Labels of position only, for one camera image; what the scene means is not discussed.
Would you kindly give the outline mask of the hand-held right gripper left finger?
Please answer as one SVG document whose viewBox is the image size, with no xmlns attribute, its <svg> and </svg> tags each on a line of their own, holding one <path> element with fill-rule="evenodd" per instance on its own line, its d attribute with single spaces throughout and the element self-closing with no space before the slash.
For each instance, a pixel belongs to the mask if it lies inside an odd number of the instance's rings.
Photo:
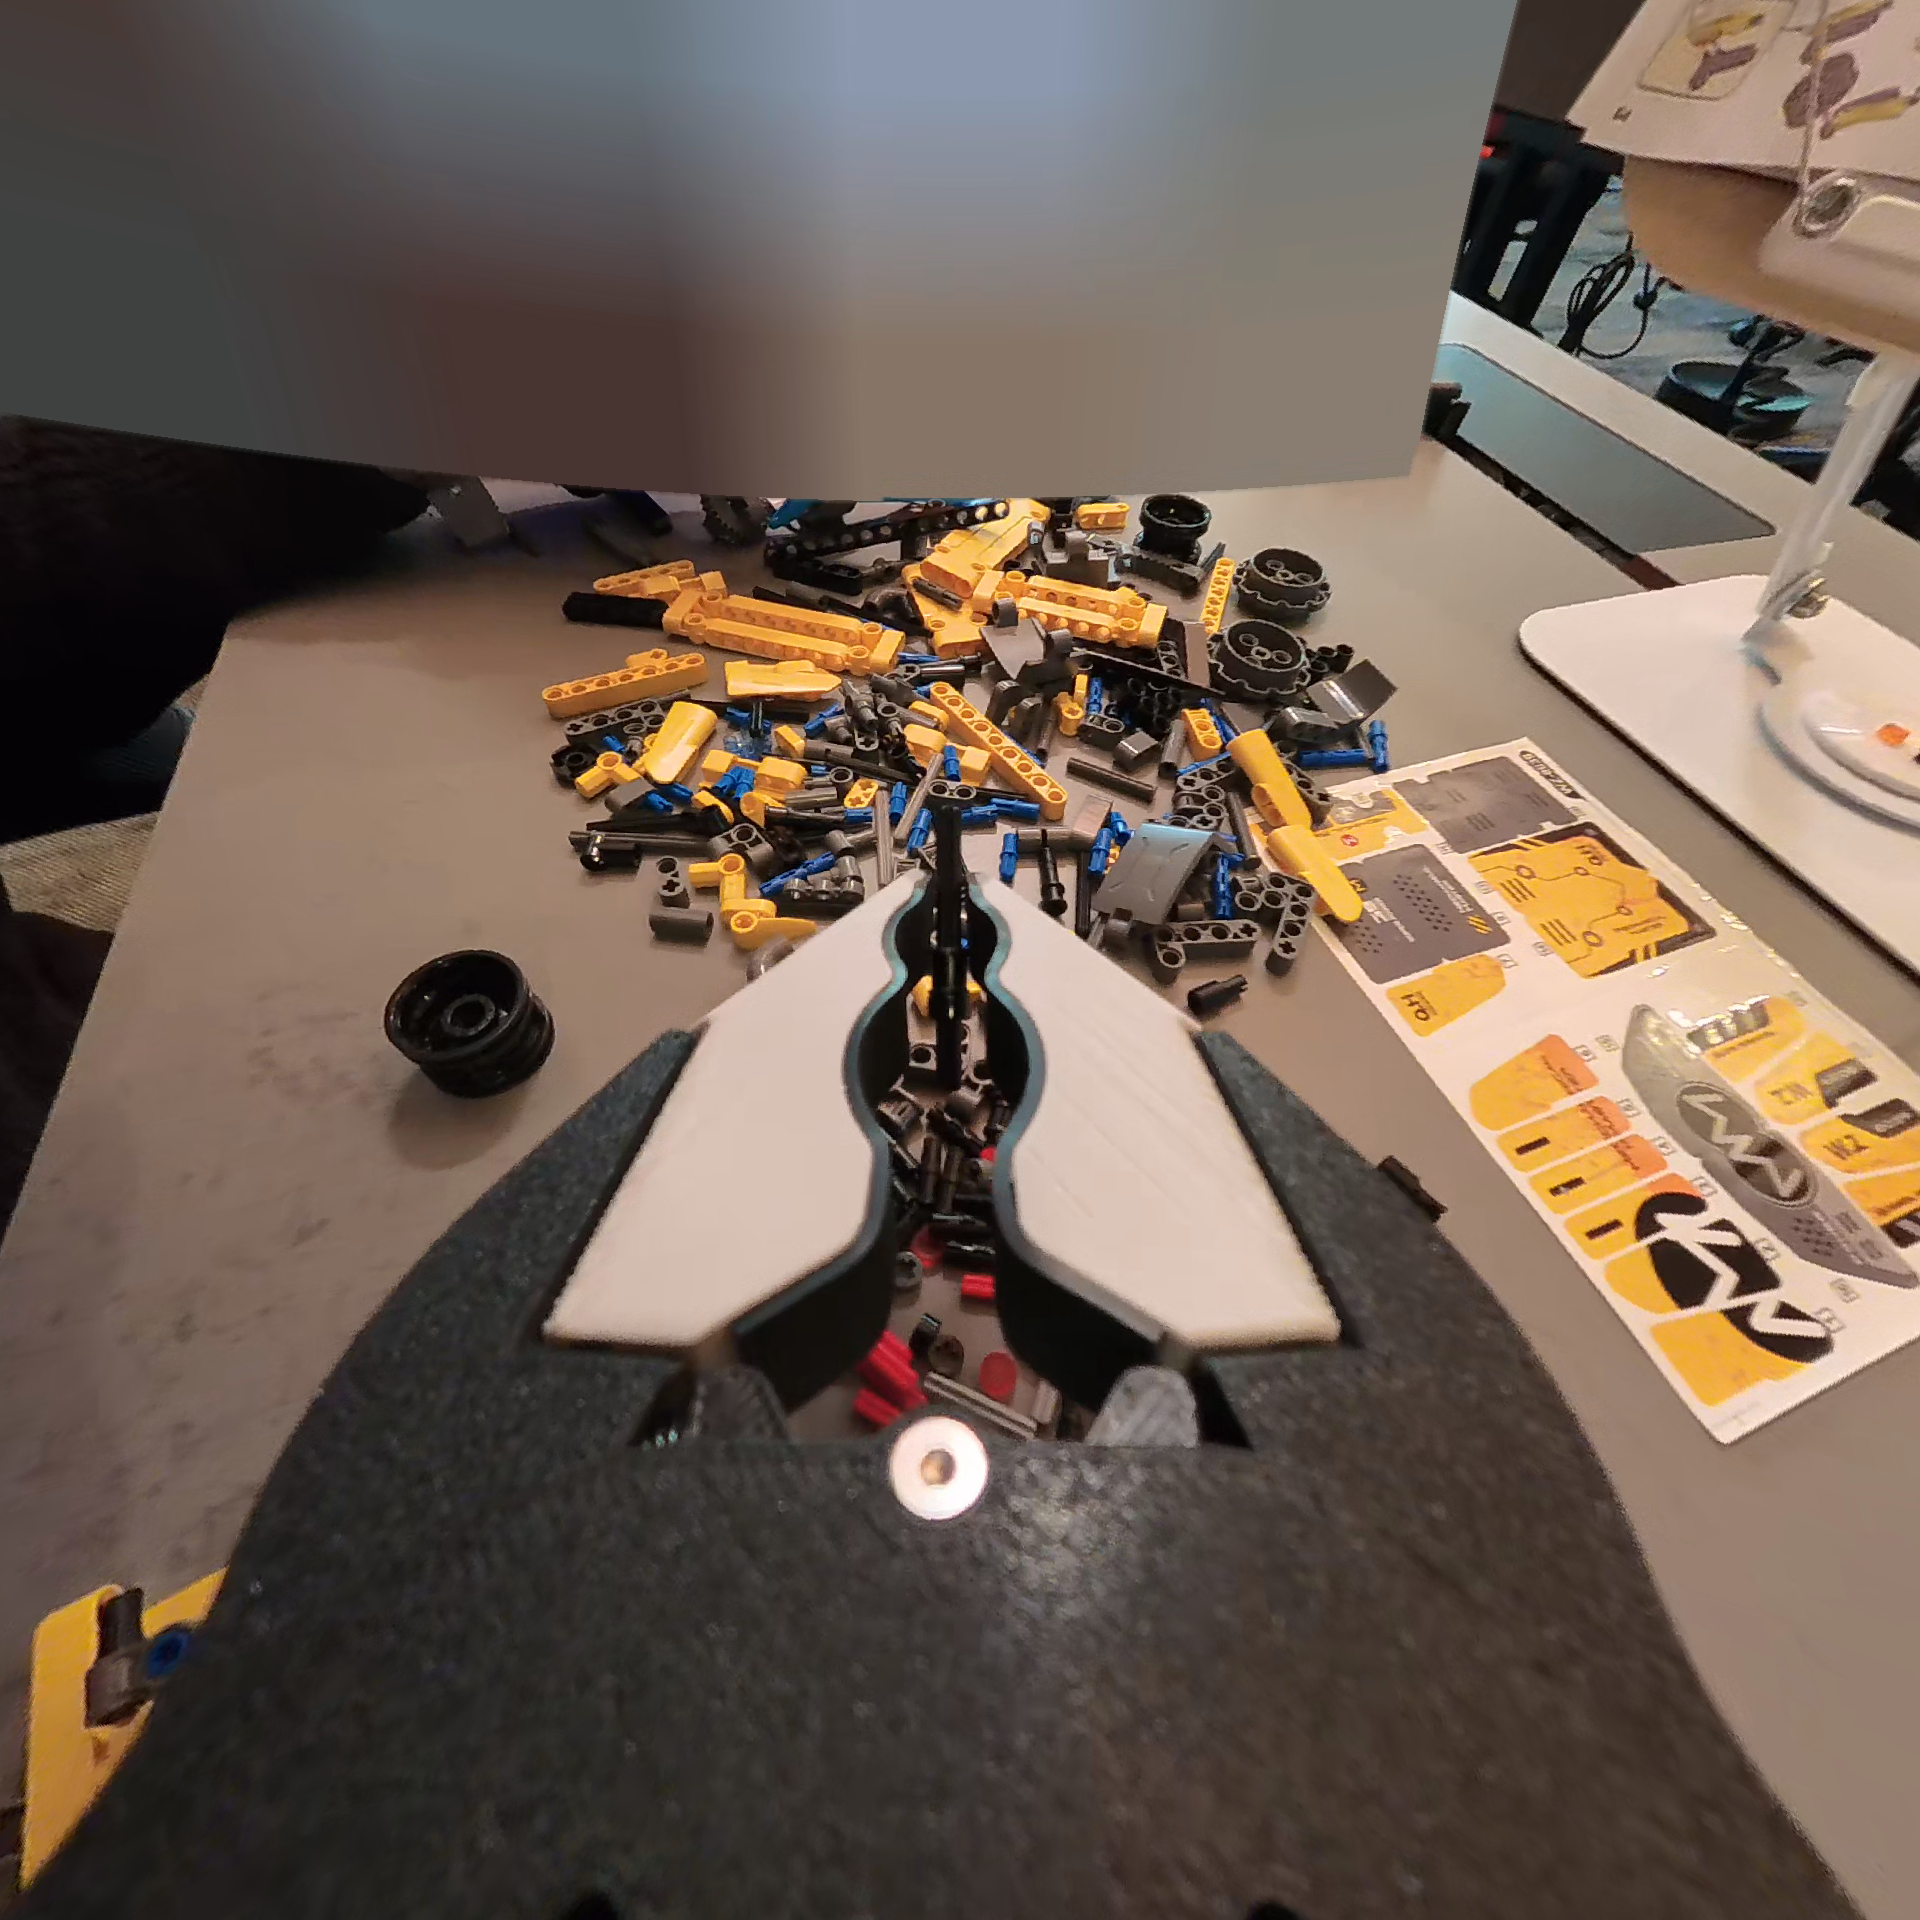
<svg viewBox="0 0 1920 1920">
<path fill-rule="evenodd" d="M 917 888 L 893 880 L 704 1019 L 546 1339 L 684 1359 L 853 1249 L 874 1148 L 848 1044 L 896 986 L 888 928 Z"/>
</svg>

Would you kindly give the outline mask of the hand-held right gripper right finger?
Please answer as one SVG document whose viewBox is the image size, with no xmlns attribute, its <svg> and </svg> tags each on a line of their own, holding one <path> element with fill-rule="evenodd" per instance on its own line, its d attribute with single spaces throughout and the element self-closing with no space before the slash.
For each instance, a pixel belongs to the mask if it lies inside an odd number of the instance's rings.
<svg viewBox="0 0 1920 1920">
<path fill-rule="evenodd" d="M 1336 1311 L 1192 1023 L 1002 880 L 982 1018 L 1011 1103 L 991 1174 L 999 1319 L 1022 1360 L 1336 1343 Z"/>
</svg>

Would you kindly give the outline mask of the black toy wheel rim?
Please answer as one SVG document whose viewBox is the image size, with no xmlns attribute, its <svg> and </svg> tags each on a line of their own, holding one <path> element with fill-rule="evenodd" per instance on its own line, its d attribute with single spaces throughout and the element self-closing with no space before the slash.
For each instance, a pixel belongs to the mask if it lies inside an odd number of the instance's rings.
<svg viewBox="0 0 1920 1920">
<path fill-rule="evenodd" d="M 530 978 L 490 950 L 446 952 L 388 998 L 383 1034 L 450 1097 L 493 1097 L 540 1072 L 558 1028 Z"/>
</svg>

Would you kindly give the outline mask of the pile of toy building pieces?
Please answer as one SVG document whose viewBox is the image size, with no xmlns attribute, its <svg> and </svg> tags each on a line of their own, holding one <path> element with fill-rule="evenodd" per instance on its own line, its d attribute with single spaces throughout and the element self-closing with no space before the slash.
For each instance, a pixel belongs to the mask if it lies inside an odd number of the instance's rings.
<svg viewBox="0 0 1920 1920">
<path fill-rule="evenodd" d="M 965 834 L 974 794 L 943 778 L 940 755 L 914 760 L 908 729 L 920 728 L 933 708 L 941 713 L 935 731 L 946 744 L 957 738 L 957 726 L 966 726 L 966 753 L 996 767 L 995 799 L 1026 800 L 1040 827 L 1058 823 L 1064 791 L 1046 767 L 1006 745 L 1002 731 L 965 702 L 960 687 L 941 681 L 885 690 L 875 699 L 875 680 L 909 650 L 904 632 L 886 620 L 738 595 L 720 572 L 702 572 L 691 560 L 599 584 L 588 601 L 662 636 L 661 646 L 614 675 L 567 681 L 546 694 L 552 713 L 567 708 L 579 718 L 647 704 L 655 718 L 636 740 L 606 747 L 579 767 L 584 794 L 621 800 L 621 810 L 574 840 L 588 874 L 645 870 L 675 857 L 677 888 L 662 892 L 661 924 L 700 940 L 710 937 L 714 924 L 724 924 L 740 952 L 765 954 L 789 943 L 792 956 L 804 940 L 827 932 L 893 880 L 918 886 L 888 928 L 896 986 L 856 1018 L 848 1044 L 854 1121 L 871 1144 L 871 1206 L 853 1249 L 684 1359 L 552 1343 L 677 1363 L 738 1360 L 762 1372 L 783 1401 L 806 1401 L 867 1366 L 868 1352 L 885 1343 L 896 1268 L 918 1233 L 933 1233 L 941 1246 L 986 1246 L 995 1258 L 991 1282 L 1002 1276 L 991 1174 L 1011 1103 L 996 1091 L 987 1059 L 982 968 L 991 936 L 980 928 L 974 907 L 982 880 L 974 880 L 966 857 L 974 990 L 966 1070 L 952 1094 L 938 1086 L 925 978 L 928 807 L 940 794 L 960 800 Z M 661 1106 L 702 1024 L 669 1047 L 677 1059 L 666 1067 Z M 1229 1094 L 1229 1067 L 1238 1056 L 1229 1047 L 1205 1047 L 1197 1035 L 1311 1263 L 1306 1211 L 1290 1207 L 1278 1170 L 1256 1150 L 1254 1096 Z M 639 1124 L 607 1199 L 581 1230 L 579 1249 L 565 1255 L 551 1305 L 655 1115 Z M 1334 1305 L 1327 1274 L 1315 1263 L 1311 1271 Z M 1024 1363 L 1067 1398 L 1091 1403 L 1132 1367 L 1156 1363 L 1187 1372 L 1213 1359 Z"/>
</svg>

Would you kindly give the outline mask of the yellow grey sticker sheet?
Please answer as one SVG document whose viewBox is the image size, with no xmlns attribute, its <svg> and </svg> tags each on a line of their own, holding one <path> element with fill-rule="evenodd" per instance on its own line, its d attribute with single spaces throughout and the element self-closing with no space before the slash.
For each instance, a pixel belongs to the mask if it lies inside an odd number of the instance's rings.
<svg viewBox="0 0 1920 1920">
<path fill-rule="evenodd" d="M 1918 1339 L 1918 1081 L 1536 744 L 1332 790 L 1342 968 L 1724 1446 Z"/>
</svg>

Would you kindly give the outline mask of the white booklet stand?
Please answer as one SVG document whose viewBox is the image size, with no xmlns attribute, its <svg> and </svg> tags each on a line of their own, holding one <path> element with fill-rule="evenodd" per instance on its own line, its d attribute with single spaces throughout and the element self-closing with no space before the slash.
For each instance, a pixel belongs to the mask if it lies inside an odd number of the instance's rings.
<svg viewBox="0 0 1920 1920">
<path fill-rule="evenodd" d="M 1866 348 L 1867 366 L 1766 576 L 1550 608 L 1519 650 L 1912 975 L 1915 640 L 1851 608 L 1831 556 L 1915 401 L 1915 182 L 1860 161 L 1792 184 L 1632 158 L 1623 185 L 1666 274 Z"/>
</svg>

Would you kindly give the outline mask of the yellow assembled toy block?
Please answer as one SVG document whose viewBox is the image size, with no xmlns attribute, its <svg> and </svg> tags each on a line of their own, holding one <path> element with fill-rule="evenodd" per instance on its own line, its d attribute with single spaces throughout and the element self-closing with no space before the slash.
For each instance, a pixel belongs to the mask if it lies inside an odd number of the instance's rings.
<svg viewBox="0 0 1920 1920">
<path fill-rule="evenodd" d="M 216 1569 L 149 1601 L 100 1586 L 31 1635 L 18 1884 L 29 1888 L 116 1771 L 224 1585 Z"/>
</svg>

